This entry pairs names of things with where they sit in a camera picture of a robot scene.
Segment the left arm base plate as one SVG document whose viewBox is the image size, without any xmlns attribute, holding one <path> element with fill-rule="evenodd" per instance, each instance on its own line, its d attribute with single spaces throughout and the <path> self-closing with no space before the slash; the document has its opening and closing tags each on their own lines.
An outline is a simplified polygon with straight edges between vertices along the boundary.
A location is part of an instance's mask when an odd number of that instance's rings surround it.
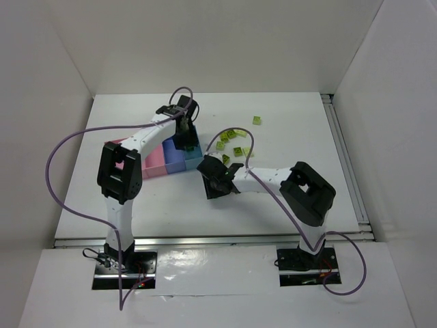
<svg viewBox="0 0 437 328">
<path fill-rule="evenodd" d="M 85 248 L 83 256 L 96 261 L 92 290 L 117 290 L 118 262 L 103 252 Z M 135 284 L 137 289 L 147 290 L 156 287 L 157 251 L 138 251 L 132 254 L 128 264 L 122 265 L 122 289 L 130 290 Z"/>
</svg>

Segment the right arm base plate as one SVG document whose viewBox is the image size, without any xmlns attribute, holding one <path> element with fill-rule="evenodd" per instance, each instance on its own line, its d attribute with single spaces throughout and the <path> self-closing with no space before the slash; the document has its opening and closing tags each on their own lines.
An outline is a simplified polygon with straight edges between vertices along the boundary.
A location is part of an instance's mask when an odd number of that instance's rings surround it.
<svg viewBox="0 0 437 328">
<path fill-rule="evenodd" d="M 280 287 L 341 284 L 337 254 L 333 247 L 325 247 L 312 256 L 299 248 L 277 249 L 274 265 L 279 270 Z"/>
</svg>

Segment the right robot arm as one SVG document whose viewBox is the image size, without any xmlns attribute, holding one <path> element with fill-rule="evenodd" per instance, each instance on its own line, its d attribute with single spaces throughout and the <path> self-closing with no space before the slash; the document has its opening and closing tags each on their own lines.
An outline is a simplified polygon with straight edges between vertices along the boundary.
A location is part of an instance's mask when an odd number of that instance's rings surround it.
<svg viewBox="0 0 437 328">
<path fill-rule="evenodd" d="M 205 155 L 197 166 L 209 200 L 239 193 L 267 193 L 272 196 L 300 235 L 290 255 L 278 259 L 278 267 L 308 271 L 319 265 L 326 240 L 326 217 L 336 191 L 308 163 L 298 161 L 291 168 L 268 169 L 233 163 L 229 167 L 215 156 Z"/>
</svg>

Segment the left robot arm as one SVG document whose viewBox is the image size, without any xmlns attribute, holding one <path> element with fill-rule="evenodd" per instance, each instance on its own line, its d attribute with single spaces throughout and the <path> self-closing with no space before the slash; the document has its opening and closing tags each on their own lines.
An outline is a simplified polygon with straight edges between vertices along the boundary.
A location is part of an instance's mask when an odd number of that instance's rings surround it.
<svg viewBox="0 0 437 328">
<path fill-rule="evenodd" d="M 100 157 L 97 183 L 105 197 L 108 222 L 112 225 L 104 253 L 128 268 L 135 251 L 132 206 L 142 184 L 142 165 L 147 156 L 166 141 L 176 151 L 192 151 L 199 145 L 192 116 L 198 103 L 181 96 L 176 104 L 156 110 L 150 125 L 119 143 L 105 143 Z"/>
</svg>

